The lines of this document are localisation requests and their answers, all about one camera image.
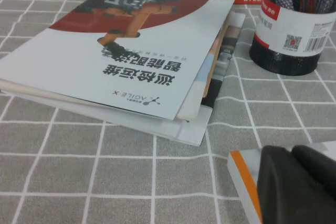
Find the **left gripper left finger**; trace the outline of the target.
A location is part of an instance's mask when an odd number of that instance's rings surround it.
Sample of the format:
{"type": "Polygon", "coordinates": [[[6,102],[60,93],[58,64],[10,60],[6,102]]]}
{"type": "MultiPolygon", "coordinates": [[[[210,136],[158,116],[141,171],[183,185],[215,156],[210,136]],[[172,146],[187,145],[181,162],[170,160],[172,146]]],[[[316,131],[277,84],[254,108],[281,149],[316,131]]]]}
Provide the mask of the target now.
{"type": "Polygon", "coordinates": [[[335,197],[308,174],[291,150],[262,148],[257,194],[263,223],[335,223],[335,197]]]}

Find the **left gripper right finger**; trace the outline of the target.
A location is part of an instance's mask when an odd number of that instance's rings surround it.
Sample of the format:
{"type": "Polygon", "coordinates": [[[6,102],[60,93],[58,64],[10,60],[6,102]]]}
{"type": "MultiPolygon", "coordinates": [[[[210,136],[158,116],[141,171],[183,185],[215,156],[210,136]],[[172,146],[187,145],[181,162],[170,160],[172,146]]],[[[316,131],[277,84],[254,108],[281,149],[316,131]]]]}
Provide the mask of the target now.
{"type": "Polygon", "coordinates": [[[335,197],[335,161],[332,158],[306,145],[294,146],[291,154],[331,197],[335,197]]]}

